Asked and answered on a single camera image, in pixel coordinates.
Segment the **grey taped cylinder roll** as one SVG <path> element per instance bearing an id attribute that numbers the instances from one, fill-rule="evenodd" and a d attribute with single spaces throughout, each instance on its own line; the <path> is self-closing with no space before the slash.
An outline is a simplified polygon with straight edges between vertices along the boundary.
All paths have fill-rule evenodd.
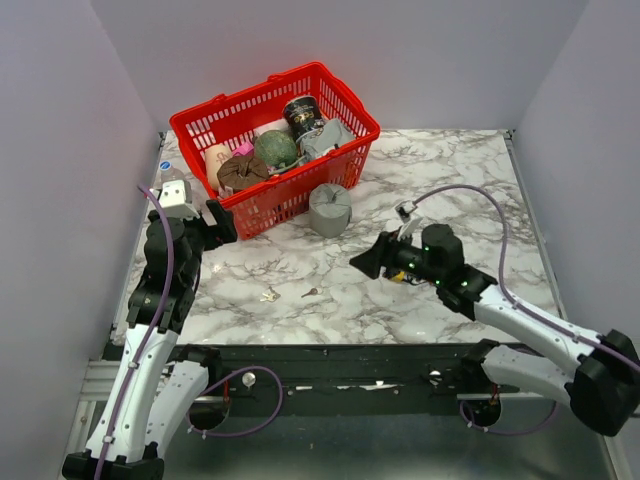
<path id="1" fill-rule="evenodd" d="M 321 184 L 309 196 L 309 223 L 320 236 L 332 239 L 347 228 L 352 216 L 349 192 L 337 184 Z"/>

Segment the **green round melon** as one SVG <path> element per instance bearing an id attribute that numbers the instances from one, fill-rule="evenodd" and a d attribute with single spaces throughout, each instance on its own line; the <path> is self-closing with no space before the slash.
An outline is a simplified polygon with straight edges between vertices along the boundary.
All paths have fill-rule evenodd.
<path id="1" fill-rule="evenodd" d="M 259 135 L 254 143 L 254 154 L 275 169 L 287 167 L 298 159 L 293 138 L 280 130 L 269 130 Z"/>

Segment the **clear plastic water bottle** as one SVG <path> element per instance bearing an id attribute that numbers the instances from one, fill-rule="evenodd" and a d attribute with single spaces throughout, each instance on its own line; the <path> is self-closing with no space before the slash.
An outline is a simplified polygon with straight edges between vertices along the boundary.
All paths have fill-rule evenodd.
<path id="1" fill-rule="evenodd" d="M 192 197 L 192 188 L 190 182 L 186 179 L 185 174 L 170 161 L 162 161 L 159 165 L 161 184 L 164 185 L 169 181 L 182 180 L 185 187 L 186 196 Z"/>

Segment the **grey wrapped bundle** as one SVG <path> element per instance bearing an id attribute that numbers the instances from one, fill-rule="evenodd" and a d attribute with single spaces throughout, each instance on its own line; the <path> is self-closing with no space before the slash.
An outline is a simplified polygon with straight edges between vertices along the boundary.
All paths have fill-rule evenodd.
<path id="1" fill-rule="evenodd" d="M 334 118 L 328 120 L 323 127 L 304 134 L 299 141 L 299 147 L 302 158 L 305 161 L 312 161 L 339 149 L 354 139 L 355 135 L 343 122 Z"/>

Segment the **red plastic shopping basket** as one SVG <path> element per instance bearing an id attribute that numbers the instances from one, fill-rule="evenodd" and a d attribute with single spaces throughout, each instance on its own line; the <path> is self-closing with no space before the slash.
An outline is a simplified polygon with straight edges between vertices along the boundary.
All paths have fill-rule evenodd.
<path id="1" fill-rule="evenodd" d="M 233 214 L 242 239 L 307 211 L 320 185 L 354 187 L 381 131 L 320 62 L 217 95 L 169 124 L 191 173 Z"/>

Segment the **pink small box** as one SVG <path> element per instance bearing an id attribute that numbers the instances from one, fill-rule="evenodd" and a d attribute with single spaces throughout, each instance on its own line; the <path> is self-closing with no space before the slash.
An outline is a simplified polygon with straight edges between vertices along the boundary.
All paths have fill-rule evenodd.
<path id="1" fill-rule="evenodd" d="M 254 145 L 251 142 L 244 142 L 237 147 L 233 152 L 233 156 L 244 156 L 251 154 L 254 150 Z"/>

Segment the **black printed can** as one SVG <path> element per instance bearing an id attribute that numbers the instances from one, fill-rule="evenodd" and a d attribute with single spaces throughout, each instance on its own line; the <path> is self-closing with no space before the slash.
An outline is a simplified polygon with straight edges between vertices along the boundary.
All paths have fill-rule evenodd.
<path id="1" fill-rule="evenodd" d="M 283 117 L 296 144 L 303 136 L 322 129 L 326 124 L 318 102 L 312 95 L 298 96 L 290 100 L 284 106 Z"/>

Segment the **single key with ring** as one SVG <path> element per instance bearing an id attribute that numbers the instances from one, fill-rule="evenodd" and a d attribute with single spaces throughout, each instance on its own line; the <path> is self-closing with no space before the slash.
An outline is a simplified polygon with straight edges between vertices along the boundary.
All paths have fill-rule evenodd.
<path id="1" fill-rule="evenodd" d="M 317 288 L 311 288 L 308 292 L 301 295 L 301 298 L 308 297 L 308 296 L 315 296 L 318 294 L 319 294 L 319 290 Z"/>

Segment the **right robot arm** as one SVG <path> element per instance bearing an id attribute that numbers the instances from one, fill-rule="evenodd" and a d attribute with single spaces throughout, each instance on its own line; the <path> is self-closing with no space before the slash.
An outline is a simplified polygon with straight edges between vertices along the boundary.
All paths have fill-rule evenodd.
<path id="1" fill-rule="evenodd" d="M 478 346 L 459 370 L 471 391 L 498 384 L 536 393 L 568 406 L 586 427 L 609 437 L 639 406 L 639 356 L 628 336 L 583 329 L 514 297 L 465 261 L 461 240 L 445 224 L 425 227 L 420 246 L 399 232 L 383 232 L 349 263 L 371 279 L 430 283 L 449 310 L 531 348 L 525 354 L 492 341 Z"/>

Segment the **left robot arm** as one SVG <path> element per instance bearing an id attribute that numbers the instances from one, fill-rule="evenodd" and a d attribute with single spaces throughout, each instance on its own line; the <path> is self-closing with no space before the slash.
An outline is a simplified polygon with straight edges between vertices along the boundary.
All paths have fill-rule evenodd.
<path id="1" fill-rule="evenodd" d="M 222 380 L 220 353 L 176 347 L 193 306 L 204 252 L 233 243 L 233 215 L 218 201 L 202 216 L 150 213 L 146 265 L 128 301 L 123 354 L 105 409 L 83 451 L 69 454 L 66 479 L 159 479 L 164 456 L 195 399 Z"/>

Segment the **brown fabric pouch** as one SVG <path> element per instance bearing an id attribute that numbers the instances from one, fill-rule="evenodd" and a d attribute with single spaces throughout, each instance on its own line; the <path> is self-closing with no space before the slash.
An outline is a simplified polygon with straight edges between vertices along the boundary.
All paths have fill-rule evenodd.
<path id="1" fill-rule="evenodd" d="M 220 190 L 237 193 L 270 178 L 266 164 L 253 154 L 234 156 L 218 170 Z"/>

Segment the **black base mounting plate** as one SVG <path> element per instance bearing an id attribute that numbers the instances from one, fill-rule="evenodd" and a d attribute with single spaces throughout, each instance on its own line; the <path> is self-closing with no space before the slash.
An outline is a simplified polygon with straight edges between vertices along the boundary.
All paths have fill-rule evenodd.
<path id="1" fill-rule="evenodd" d="M 257 367 L 257 382 L 229 382 L 236 418 L 428 413 L 454 415 L 463 398 L 496 405 L 511 393 L 473 365 L 478 344 L 202 345 L 215 377 Z"/>

